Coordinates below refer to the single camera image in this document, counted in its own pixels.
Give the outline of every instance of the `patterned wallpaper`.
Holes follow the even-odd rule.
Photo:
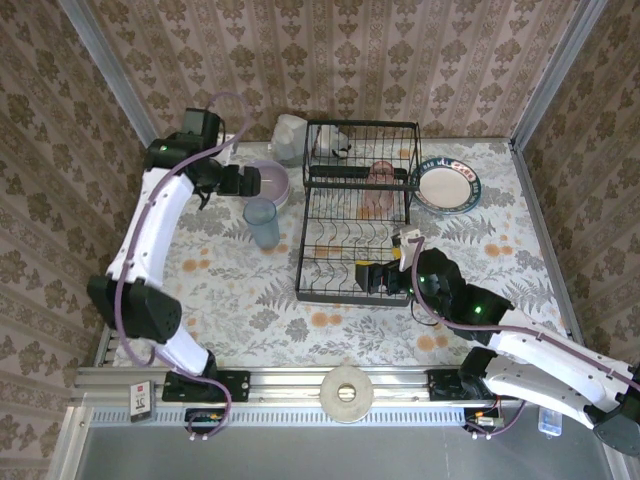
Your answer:
[[[578,0],[90,0],[158,134],[242,93],[281,113],[509,137]],[[237,128],[233,105],[225,117]]]
[[[0,57],[0,478],[44,478],[141,145],[56,2],[0,2]]]
[[[610,0],[525,150],[588,345],[640,361],[640,2]]]

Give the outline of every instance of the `roll of tape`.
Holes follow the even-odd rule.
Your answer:
[[[340,398],[339,390],[353,388],[354,397]],[[369,376],[356,367],[337,367],[325,375],[320,386],[320,404],[333,420],[353,423],[361,420],[373,404],[373,384]]]

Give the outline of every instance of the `label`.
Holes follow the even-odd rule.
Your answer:
[[[131,385],[129,394],[129,415],[131,423],[148,420],[153,412],[153,382],[147,381]]]

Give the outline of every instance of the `metal frame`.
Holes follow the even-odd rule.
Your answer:
[[[544,112],[549,108],[565,75],[606,5],[606,0],[582,0],[578,4],[569,26],[551,55],[549,64],[513,132],[512,141],[521,150],[524,150]]]
[[[134,130],[145,147],[157,138],[158,132],[147,111],[127,78],[109,42],[102,33],[100,24],[84,0],[60,0],[60,5],[76,29],[93,61],[100,69],[109,88],[127,115]]]
[[[567,334],[576,343],[584,345],[584,338],[582,337],[582,332],[580,331],[576,314],[573,311],[573,306],[571,305],[571,299],[569,298],[569,292],[567,291],[567,287],[562,277],[558,257],[556,257],[555,251],[553,250],[551,237],[549,236],[549,231],[547,230],[547,225],[544,221],[544,216],[540,209],[540,203],[538,202],[538,197],[533,188],[531,176],[529,175],[529,170],[527,169],[527,165],[524,161],[522,150],[513,143],[511,144],[511,149],[513,163],[518,174],[518,180],[520,180],[520,184],[522,185],[522,193],[524,194],[525,201],[527,202],[527,208],[529,209],[531,220],[533,221],[533,228],[536,232],[536,236],[538,237],[538,242],[540,242],[540,250],[542,250],[544,263],[547,267],[547,271],[549,272],[551,286],[556,294],[556,301],[558,302],[560,315],[567,323]]]

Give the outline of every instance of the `black motor joint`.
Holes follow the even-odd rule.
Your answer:
[[[222,119],[206,109],[188,108],[180,131],[167,138],[154,140],[144,162],[144,168],[171,169],[187,158],[217,145]],[[253,197],[260,193],[260,171],[254,167],[222,165],[217,154],[187,165],[185,173],[194,185],[194,193],[204,208],[212,193],[220,196]]]

